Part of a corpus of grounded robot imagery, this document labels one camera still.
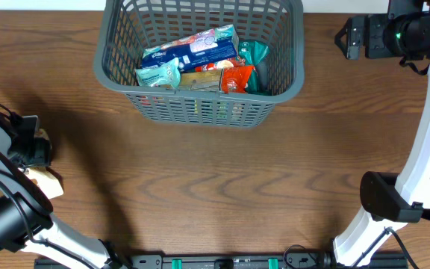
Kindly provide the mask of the teal white small sachet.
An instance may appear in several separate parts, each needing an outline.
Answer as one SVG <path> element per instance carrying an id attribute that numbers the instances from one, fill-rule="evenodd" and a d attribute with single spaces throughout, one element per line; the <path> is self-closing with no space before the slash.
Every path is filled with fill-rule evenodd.
<path id="1" fill-rule="evenodd" d="M 181 72 L 178 65 L 179 59 L 173 58 L 159 67 L 135 69 L 137 82 L 143 87 L 168 86 L 177 88 L 181 82 Z"/>

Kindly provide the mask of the beige coffee bag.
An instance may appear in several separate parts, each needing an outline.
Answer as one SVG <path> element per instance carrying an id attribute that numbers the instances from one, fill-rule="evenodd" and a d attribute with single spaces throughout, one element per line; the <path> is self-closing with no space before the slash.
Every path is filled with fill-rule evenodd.
<path id="1" fill-rule="evenodd" d="M 23 164 L 24 174 L 34 182 L 49 198 L 60 197 L 64 194 L 63 184 L 56 172 L 51 170 L 52 143 L 47 132 L 39 128 L 29 143 L 29 150 Z"/>

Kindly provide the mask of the grey plastic basket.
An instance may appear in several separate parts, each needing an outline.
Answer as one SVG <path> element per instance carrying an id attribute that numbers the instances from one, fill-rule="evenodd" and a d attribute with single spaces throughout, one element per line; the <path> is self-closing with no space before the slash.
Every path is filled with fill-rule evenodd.
<path id="1" fill-rule="evenodd" d="M 233 25 L 241 40 L 269 46 L 266 95 L 139 86 L 135 70 L 144 49 L 224 25 Z M 300 0 L 107 0 L 93 70 L 150 120 L 247 129 L 300 92 L 304 44 Z"/>

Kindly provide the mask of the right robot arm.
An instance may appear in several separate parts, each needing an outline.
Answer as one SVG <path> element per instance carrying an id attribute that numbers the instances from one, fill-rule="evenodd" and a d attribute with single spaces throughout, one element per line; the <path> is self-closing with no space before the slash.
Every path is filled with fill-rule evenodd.
<path id="1" fill-rule="evenodd" d="M 319 257 L 320 268 L 367 268 L 376 250 L 409 223 L 430 221 L 430 1 L 391 1 L 385 14 L 353 16 L 335 36 L 345 58 L 398 58 L 428 79 L 417 134 L 401 173 L 365 173 L 360 185 L 361 208 Z"/>

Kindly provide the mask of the orange spaghetti packet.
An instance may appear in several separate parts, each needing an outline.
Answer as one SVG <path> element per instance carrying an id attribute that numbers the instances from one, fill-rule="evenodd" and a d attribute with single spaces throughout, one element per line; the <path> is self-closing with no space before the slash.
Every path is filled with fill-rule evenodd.
<path id="1" fill-rule="evenodd" d="M 249 78 L 254 70 L 254 66 L 243 66 L 204 72 L 185 72 L 181 74 L 181 80 L 176 89 L 223 94 L 246 93 Z"/>

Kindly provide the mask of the green Nescafe 3in1 bag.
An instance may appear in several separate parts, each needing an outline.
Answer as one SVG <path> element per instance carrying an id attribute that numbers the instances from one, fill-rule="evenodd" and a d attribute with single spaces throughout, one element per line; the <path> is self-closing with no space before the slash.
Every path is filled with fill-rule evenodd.
<path id="1" fill-rule="evenodd" d="M 267 59 L 270 50 L 269 46 L 255 40 L 241 41 L 238 45 L 238 56 L 214 63 L 209 63 L 196 67 L 196 72 L 211 71 L 215 69 L 227 69 L 232 67 L 253 66 L 255 69 L 248 77 L 246 86 L 243 90 L 245 93 L 257 95 L 269 95 L 266 82 L 263 80 L 265 75 L 261 75 L 262 62 Z"/>

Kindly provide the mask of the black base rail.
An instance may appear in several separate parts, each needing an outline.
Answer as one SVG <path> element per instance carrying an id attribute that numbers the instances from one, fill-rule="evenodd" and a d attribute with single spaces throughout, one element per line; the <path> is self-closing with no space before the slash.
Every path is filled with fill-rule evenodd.
<path id="1" fill-rule="evenodd" d="M 131 257 L 135 269 L 288 269 L 288 268 L 353 268 L 335 263 L 331 253 L 309 253 L 301 248 L 288 250 L 284 255 L 265 256 L 161 256 Z M 68 268 L 51 259 L 36 259 L 34 269 Z M 355 268 L 407 269 L 408 260 L 401 253 L 375 253 L 367 265 Z"/>

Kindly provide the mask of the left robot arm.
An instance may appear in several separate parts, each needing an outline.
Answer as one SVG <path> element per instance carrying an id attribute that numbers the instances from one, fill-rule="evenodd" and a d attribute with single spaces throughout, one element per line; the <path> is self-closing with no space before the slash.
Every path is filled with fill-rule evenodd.
<path id="1" fill-rule="evenodd" d="M 0 251 L 35 253 L 66 268 L 131 268 L 113 246 L 57 218 L 26 173 L 51 163 L 51 141 L 38 116 L 21 117 L 0 104 Z"/>

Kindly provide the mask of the Kleenex tissue multipack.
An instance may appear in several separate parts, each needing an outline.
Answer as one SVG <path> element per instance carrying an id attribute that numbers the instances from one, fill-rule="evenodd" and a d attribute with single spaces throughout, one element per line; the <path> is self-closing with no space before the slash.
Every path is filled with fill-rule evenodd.
<path id="1" fill-rule="evenodd" d="M 159 67 L 178 59 L 178 69 L 188 71 L 238 56 L 239 37 L 233 25 L 202 31 L 143 51 L 142 69 Z"/>

